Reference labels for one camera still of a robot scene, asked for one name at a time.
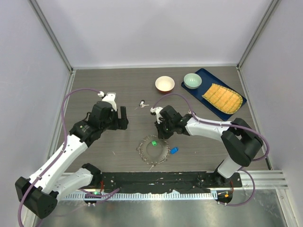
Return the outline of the metal key organizer disc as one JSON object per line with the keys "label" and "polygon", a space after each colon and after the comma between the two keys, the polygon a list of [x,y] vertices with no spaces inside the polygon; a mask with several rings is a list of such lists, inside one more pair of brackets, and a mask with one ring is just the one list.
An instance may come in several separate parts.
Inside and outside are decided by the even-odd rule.
{"label": "metal key organizer disc", "polygon": [[[153,146],[152,141],[156,141],[157,145]],[[146,163],[149,168],[152,165],[158,165],[167,161],[169,156],[169,144],[167,141],[159,139],[156,135],[149,135],[143,138],[136,150],[139,153],[142,161]]]}

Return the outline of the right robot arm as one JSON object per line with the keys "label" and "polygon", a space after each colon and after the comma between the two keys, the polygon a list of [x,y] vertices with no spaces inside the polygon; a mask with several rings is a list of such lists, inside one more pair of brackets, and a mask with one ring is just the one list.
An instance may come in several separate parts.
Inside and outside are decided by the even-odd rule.
{"label": "right robot arm", "polygon": [[156,116],[155,126],[159,139],[167,140],[177,133],[206,137],[223,143],[228,156],[214,172],[214,182],[220,187],[226,186],[240,168],[248,167],[263,146],[261,137],[241,118],[236,118],[233,122],[218,122],[191,114],[182,116],[170,105],[151,108],[151,115]]}

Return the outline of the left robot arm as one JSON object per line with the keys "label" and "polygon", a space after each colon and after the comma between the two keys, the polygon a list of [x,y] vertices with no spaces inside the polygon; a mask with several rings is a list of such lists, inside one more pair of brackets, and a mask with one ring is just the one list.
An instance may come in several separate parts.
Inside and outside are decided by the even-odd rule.
{"label": "left robot arm", "polygon": [[98,101],[85,119],[75,123],[64,143],[30,177],[20,177],[15,183],[18,200],[40,219],[49,216],[58,201],[82,187],[95,189],[101,182],[101,171],[90,163],[72,175],[61,175],[72,162],[106,130],[126,130],[128,126],[126,107],[118,111],[113,101]]}

